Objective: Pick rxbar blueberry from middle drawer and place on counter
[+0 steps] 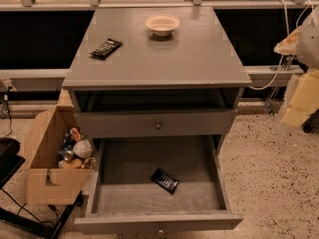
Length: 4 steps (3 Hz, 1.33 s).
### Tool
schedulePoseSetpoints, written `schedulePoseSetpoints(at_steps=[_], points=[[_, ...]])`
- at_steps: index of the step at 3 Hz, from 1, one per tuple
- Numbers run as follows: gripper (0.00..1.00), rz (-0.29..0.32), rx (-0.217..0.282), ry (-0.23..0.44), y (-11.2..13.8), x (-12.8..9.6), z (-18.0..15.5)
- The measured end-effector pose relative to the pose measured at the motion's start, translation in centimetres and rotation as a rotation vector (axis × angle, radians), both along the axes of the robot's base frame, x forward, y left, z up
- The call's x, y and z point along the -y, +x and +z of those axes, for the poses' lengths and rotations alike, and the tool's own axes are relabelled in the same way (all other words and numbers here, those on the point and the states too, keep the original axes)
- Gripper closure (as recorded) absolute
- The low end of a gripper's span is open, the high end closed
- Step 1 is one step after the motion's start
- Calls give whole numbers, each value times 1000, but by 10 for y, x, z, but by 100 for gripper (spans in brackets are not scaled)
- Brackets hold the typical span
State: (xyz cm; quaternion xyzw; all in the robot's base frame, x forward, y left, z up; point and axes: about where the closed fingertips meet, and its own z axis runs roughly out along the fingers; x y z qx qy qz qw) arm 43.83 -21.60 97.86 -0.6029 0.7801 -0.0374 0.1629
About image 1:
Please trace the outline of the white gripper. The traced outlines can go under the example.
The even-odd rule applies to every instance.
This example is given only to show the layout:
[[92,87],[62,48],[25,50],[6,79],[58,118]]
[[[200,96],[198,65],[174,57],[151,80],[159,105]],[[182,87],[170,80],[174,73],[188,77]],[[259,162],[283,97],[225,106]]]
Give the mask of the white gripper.
[[[296,55],[300,28],[277,43],[274,52]],[[278,114],[279,129],[299,129],[319,109],[319,70],[310,68],[303,75],[294,74],[288,82],[284,103]]]

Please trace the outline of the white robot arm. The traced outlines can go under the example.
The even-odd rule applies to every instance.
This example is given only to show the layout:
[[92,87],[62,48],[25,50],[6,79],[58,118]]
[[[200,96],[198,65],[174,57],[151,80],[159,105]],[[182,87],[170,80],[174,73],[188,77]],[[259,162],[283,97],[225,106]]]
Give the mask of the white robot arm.
[[319,109],[319,6],[275,46],[274,52],[295,55],[301,64],[308,67],[306,73],[293,75],[289,80],[278,115],[278,129],[294,131]]

